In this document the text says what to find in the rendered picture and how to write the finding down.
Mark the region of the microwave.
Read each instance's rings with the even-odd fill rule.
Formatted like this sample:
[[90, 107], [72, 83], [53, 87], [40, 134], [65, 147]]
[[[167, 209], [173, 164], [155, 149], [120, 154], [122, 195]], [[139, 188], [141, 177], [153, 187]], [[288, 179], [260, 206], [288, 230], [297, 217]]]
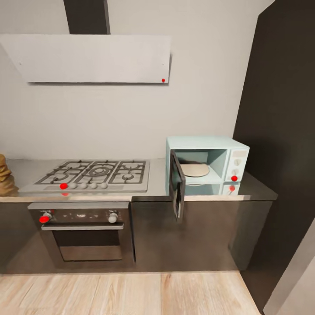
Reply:
[[249, 149], [226, 136], [167, 136], [165, 159], [177, 224], [182, 224], [186, 182], [241, 181]]

